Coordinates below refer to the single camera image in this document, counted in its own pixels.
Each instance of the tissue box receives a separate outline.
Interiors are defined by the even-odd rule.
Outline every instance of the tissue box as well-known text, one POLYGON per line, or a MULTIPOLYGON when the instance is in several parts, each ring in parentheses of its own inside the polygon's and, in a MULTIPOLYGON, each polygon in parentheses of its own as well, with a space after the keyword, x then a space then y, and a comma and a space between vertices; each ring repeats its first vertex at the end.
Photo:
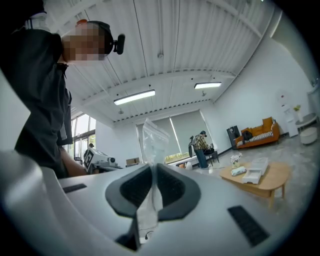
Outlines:
POLYGON ((261 175, 261 169, 248 169, 246 174, 242 177, 242 183, 258 184, 261 175))
POLYGON ((236 169, 233 169, 232 171, 231 171, 231 175, 232 176, 237 176, 237 175, 239 175, 239 174, 243 174, 243 173, 245 173, 247 170, 246 170, 246 168, 244 167, 244 166, 240 166, 240 167, 238 167, 238 168, 236 168, 236 169))
POLYGON ((268 163, 269 163, 268 157, 257 158, 251 162, 251 166, 248 169, 261 170, 261 175, 264 175, 268 167, 268 163))

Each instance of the white ceiling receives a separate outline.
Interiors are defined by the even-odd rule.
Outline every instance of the white ceiling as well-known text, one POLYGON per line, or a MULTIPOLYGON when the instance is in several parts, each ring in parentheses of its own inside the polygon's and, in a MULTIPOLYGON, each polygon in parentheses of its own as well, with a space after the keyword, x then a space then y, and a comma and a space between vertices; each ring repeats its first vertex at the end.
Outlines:
POLYGON ((215 101, 252 56, 273 9, 260 0, 45 2, 53 33, 63 35, 87 19, 109 24, 114 39, 126 36, 122 55, 113 53, 95 66, 70 66, 66 71, 73 105, 105 124, 215 101), (195 83, 209 81, 222 85, 205 89, 205 96, 194 89, 195 83), (119 106, 113 102, 149 88, 155 96, 119 106))

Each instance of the desk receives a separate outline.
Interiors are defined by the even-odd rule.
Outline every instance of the desk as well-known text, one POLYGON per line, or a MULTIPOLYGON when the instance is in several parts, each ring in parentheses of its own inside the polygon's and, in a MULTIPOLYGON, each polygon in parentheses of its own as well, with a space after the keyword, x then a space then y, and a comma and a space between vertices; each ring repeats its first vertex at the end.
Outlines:
MULTIPOLYGON (((241 163, 240 166, 249 168, 251 162, 241 163)), ((285 184, 289 178, 290 166, 285 162, 270 162, 265 170, 263 176, 261 176, 258 184, 242 183, 242 177, 246 173, 239 174, 237 176, 231 175, 231 165, 224 168, 220 172, 220 176, 223 180, 228 181, 236 185, 239 189, 250 192, 263 198, 269 198, 269 208, 273 207, 275 200, 275 190, 282 188, 282 198, 285 198, 285 184)))

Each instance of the person standing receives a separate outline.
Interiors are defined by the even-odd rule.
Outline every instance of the person standing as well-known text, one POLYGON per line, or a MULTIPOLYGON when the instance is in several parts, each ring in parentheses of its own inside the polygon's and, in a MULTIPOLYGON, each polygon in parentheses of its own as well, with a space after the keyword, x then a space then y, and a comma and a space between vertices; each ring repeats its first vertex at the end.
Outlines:
POLYGON ((66 88, 66 69, 103 61, 114 45, 110 26, 80 20, 61 37, 49 32, 42 0, 22 4, 18 21, 11 18, 15 24, 5 30, 0 58, 3 74, 30 110, 15 150, 52 169, 58 179, 87 175, 63 148, 72 144, 72 96, 66 88))
POLYGON ((195 136, 194 152, 195 152, 196 158, 198 159, 200 168, 208 170, 209 165, 207 164, 204 150, 208 150, 209 146, 206 143, 205 137, 207 137, 207 135, 204 130, 200 132, 200 134, 195 136))

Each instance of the gray plastic part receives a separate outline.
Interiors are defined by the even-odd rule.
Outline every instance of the gray plastic part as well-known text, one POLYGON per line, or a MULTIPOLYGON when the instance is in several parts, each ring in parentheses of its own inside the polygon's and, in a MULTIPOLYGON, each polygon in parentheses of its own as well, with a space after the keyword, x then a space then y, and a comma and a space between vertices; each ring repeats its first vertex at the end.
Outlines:
POLYGON ((110 207, 108 185, 141 164, 111 172, 57 180, 16 152, 0 152, 1 204, 23 238, 42 255, 191 256, 262 255, 282 241, 284 226, 274 213, 232 184, 194 171, 169 166, 195 181, 201 197, 187 216, 159 222, 152 238, 137 252, 114 242, 130 230, 132 219, 110 207), (87 187, 65 194, 63 187, 87 187), (251 247, 228 208, 242 206, 270 237, 251 247))

